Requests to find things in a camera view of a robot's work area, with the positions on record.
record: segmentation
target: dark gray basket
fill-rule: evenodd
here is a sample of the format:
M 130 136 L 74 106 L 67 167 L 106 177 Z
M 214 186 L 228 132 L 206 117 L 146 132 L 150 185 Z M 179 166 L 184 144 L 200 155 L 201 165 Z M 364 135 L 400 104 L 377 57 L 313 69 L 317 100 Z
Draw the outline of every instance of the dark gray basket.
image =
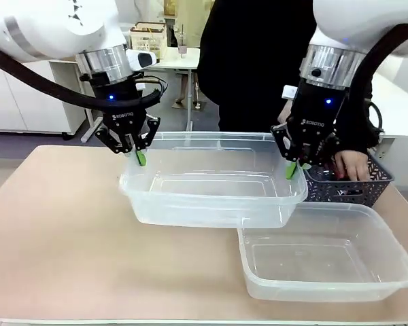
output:
M 305 170 L 307 202 L 347 202 L 372 207 L 394 177 L 372 156 L 369 157 L 371 181 L 334 181 L 333 171 L 314 166 Z

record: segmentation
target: cabinet door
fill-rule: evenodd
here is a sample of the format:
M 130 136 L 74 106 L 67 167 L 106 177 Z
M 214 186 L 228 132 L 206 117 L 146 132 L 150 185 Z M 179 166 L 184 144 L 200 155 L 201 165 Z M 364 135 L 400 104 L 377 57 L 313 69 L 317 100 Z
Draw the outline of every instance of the cabinet door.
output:
M 5 73 L 0 70 L 0 130 L 26 130 Z
M 37 74 L 54 82 L 48 61 L 24 64 Z M 70 132 L 62 101 L 45 95 L 6 74 L 16 104 L 27 129 L 34 132 Z

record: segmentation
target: green tip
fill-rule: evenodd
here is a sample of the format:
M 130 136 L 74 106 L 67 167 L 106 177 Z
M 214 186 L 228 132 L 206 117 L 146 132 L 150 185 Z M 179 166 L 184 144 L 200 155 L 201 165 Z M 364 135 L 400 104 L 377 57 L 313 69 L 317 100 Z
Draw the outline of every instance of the green tip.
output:
M 141 151 L 136 151 L 136 157 L 140 166 L 147 165 L 147 158 L 145 157 L 144 153 L 142 153 Z
M 296 162 L 292 162 L 290 163 L 290 165 L 286 167 L 286 179 L 292 180 L 295 172 L 296 172 Z

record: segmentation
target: robotiq logo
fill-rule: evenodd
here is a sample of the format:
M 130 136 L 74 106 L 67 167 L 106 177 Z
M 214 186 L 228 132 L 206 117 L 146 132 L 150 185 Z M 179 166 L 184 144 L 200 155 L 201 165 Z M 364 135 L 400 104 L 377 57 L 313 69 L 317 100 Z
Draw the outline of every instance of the robotiq logo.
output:
M 113 117 L 114 119 L 120 119 L 120 118 L 122 118 L 122 117 L 133 117 L 133 116 L 134 116 L 133 112 L 130 112 L 130 113 L 124 113 L 124 114 L 113 115 L 112 117 Z
M 310 126 L 317 126 L 317 127 L 325 127 L 325 124 L 323 122 L 315 122 L 315 121 L 310 121 L 310 120 L 306 120 L 303 119 L 302 120 L 302 124 L 308 124 Z

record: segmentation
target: finger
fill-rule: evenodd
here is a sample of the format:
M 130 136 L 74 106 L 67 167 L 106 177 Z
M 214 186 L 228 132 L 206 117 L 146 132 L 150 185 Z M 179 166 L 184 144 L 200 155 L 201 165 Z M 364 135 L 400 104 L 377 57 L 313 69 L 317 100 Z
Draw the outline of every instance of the finger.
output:
M 358 175 L 356 174 L 356 167 L 355 166 L 347 166 L 347 175 L 351 181 L 358 181 Z
M 360 181 L 364 181 L 364 182 L 370 181 L 369 168 L 367 167 L 365 163 L 362 163 L 361 165 L 357 166 L 356 173 Z
M 335 156 L 335 165 L 337 165 L 338 178 L 344 178 L 346 175 L 345 164 L 343 163 L 343 158 L 340 153 Z

